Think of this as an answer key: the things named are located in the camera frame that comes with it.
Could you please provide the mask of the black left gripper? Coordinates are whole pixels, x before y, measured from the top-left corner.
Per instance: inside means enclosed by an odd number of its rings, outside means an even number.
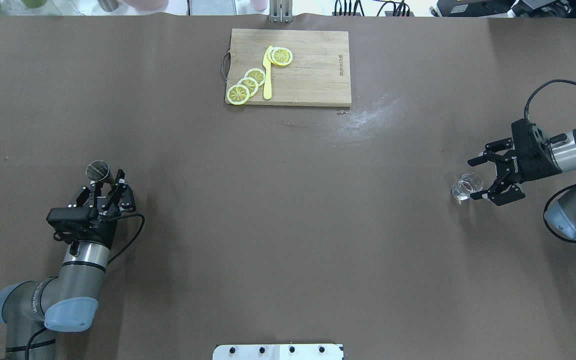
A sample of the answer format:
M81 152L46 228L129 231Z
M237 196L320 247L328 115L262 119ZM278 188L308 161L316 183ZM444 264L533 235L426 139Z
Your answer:
M125 171L118 170L115 183L103 197L98 197L98 181L91 181L89 185L81 187L67 208L96 208L98 218L93 221L90 228L66 232L65 242L67 244L89 242L112 248L118 226L117 218L121 214L132 214L137 211L133 190L126 182L125 177Z

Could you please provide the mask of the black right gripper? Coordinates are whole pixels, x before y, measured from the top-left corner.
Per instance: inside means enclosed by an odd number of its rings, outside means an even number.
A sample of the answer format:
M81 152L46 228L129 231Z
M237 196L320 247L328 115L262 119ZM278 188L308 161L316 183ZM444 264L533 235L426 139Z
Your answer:
M487 143L480 155L467 161L471 167L487 162L508 163L503 166L507 170L497 174L490 187L472 193L471 199L487 199L501 207L526 198L519 183L534 182L562 173L555 164L548 138L535 123L526 119L517 120L510 125L510 130L511 137Z

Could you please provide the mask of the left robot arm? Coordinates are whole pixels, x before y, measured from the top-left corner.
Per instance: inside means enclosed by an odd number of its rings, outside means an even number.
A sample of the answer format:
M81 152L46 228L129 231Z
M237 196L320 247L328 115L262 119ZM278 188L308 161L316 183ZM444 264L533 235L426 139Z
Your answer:
M54 360L57 333L78 333L93 324L110 263L118 222L137 217L125 171L112 175L106 162L87 166L89 184L67 206L52 208L46 222L66 244L57 276L22 281L0 291L0 323L6 326L5 360Z

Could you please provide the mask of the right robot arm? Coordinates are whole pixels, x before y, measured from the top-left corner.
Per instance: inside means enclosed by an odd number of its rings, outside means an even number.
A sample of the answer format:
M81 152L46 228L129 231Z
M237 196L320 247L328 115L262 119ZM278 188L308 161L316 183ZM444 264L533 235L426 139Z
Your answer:
M475 167L487 162L495 168L494 182L471 194L500 207L524 199L522 184L576 171L576 129L548 137L535 123L521 119L510 126L511 135L485 145L468 160ZM546 229L563 242L576 244L576 183L563 187L542 210Z

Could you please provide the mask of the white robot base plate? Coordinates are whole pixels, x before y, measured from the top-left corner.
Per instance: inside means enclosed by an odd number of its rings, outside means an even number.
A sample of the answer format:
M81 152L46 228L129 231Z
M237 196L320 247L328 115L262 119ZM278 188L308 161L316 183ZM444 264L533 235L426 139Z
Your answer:
M343 360L345 351L334 343L222 344L213 360Z

